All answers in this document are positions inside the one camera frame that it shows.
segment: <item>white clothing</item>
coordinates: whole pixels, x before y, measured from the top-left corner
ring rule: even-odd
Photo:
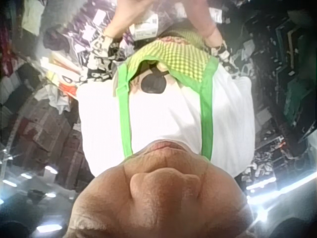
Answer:
[[[118,99],[113,81],[94,82],[77,90],[83,148],[91,172],[98,176],[124,159]],[[137,91],[129,96],[132,150],[136,153],[156,140],[186,144],[194,153],[202,147],[199,95],[178,82],[162,94]],[[211,163],[231,176],[250,164],[255,148],[251,81],[232,80],[218,66],[212,88],[213,147]]]

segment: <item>label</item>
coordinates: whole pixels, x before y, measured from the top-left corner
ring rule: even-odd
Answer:
[[[222,10],[210,7],[209,13],[211,18],[216,22],[222,24]]]
[[[176,9],[177,18],[187,18],[184,5],[181,2],[175,3],[175,9]],[[222,10],[221,9],[210,7],[209,13],[211,18],[214,20],[214,22],[222,24]]]
[[[77,53],[82,52],[82,51],[85,50],[85,47],[83,47],[83,46],[81,46],[81,45],[79,45],[79,44],[74,45],[74,48],[75,48],[75,51],[76,51]]]
[[[97,26],[99,26],[104,21],[105,16],[106,16],[106,12],[98,9],[96,16],[93,20],[93,23],[95,23]]]
[[[90,25],[86,25],[85,26],[85,31],[84,31],[84,34],[83,34],[83,39],[85,39],[87,41],[91,41],[95,31],[96,31],[96,29],[94,27],[92,27]]]
[[[150,11],[142,20],[130,26],[130,32],[135,41],[156,37],[159,29],[159,16]]]

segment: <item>mouth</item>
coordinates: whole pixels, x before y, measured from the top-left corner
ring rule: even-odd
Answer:
[[[151,153],[156,150],[161,150],[164,148],[171,148],[171,149],[178,149],[178,150],[183,150],[186,151],[184,147],[180,146],[179,144],[171,141],[160,141],[155,143],[154,145],[150,146],[150,148],[146,151],[147,153]]]

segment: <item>yellow checkered cloth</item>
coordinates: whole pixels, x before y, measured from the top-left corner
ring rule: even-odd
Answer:
[[[145,56],[160,59],[169,69],[182,73],[197,82],[203,79],[210,55],[181,37],[167,36],[142,47],[128,60],[128,72],[136,72]]]

